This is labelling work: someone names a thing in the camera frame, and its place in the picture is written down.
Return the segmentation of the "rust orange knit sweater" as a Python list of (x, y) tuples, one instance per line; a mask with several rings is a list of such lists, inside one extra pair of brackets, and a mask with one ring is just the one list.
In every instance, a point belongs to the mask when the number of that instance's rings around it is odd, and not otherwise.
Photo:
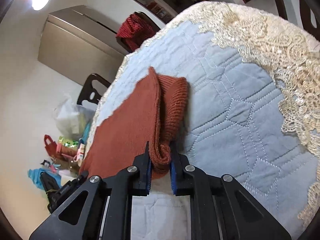
[(157, 74), (149, 67), (129, 97), (97, 127), (80, 171), (114, 176), (147, 148), (152, 178), (163, 177), (171, 163), (170, 143), (178, 135), (187, 104), (186, 78)]

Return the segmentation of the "blue plastic item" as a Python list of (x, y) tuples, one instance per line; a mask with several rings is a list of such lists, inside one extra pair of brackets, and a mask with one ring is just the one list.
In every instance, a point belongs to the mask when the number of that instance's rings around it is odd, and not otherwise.
[(45, 168), (28, 170), (28, 177), (33, 184), (44, 191), (58, 190), (61, 187), (61, 176)]

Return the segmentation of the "green patterned box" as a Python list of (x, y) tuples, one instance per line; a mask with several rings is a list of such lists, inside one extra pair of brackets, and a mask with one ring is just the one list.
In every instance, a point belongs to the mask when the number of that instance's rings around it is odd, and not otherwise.
[(59, 136), (58, 143), (64, 147), (76, 150), (78, 148), (79, 142), (76, 140), (68, 139), (64, 136)]

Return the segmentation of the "white plastic bag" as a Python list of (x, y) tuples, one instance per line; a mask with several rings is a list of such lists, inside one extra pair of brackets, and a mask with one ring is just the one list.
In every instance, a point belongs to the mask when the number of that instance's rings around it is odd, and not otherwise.
[(53, 111), (53, 119), (61, 135), (76, 141), (83, 136), (93, 116), (92, 109), (77, 105), (70, 96), (66, 96)]

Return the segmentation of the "dark wooden chair left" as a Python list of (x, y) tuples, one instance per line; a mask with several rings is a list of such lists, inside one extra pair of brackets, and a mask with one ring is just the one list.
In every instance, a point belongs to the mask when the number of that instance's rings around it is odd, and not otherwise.
[(82, 106), (83, 101), (88, 101), (90, 103), (93, 103), (95, 105), (98, 105), (102, 95), (93, 87), (93, 81), (97, 81), (101, 85), (103, 85), (105, 88), (110, 87), (111, 83), (108, 82), (105, 78), (100, 76), (97, 73), (90, 74), (83, 87), (82, 90), (78, 96), (77, 104)]

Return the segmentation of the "white quilted lace tablecloth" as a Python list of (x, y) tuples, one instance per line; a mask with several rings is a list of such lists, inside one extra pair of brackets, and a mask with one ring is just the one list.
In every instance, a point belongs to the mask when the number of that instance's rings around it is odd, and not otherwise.
[(319, 41), (268, 12), (200, 2), (125, 56), (93, 119), (83, 169), (108, 177), (131, 154), (108, 151), (106, 120), (153, 67), (188, 82), (177, 151), (232, 175), (298, 239), (319, 210)]

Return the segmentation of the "beige cabinet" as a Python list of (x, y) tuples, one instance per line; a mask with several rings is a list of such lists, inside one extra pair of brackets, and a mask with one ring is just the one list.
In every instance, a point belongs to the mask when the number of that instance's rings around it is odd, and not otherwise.
[(51, 12), (41, 34), (38, 61), (80, 85), (92, 73), (113, 82), (127, 54), (116, 40), (119, 26), (85, 5)]

